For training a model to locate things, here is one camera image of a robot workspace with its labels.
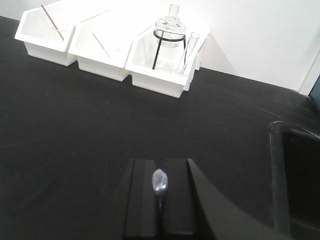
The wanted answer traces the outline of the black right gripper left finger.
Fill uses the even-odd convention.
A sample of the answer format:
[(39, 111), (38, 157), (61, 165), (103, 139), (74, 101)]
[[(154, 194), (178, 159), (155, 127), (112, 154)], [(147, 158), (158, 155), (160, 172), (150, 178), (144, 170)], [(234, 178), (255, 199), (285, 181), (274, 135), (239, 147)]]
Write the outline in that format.
[(133, 162), (125, 237), (158, 236), (158, 202), (152, 186), (155, 170), (154, 160), (136, 159)]

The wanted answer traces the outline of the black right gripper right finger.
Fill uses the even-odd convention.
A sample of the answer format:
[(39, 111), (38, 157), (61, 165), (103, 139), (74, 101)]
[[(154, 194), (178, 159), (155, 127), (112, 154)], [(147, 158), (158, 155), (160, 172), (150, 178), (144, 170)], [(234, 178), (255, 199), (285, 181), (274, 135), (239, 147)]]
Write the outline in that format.
[(197, 217), (186, 159), (169, 158), (165, 163), (168, 189), (162, 216), (165, 236), (196, 236)]

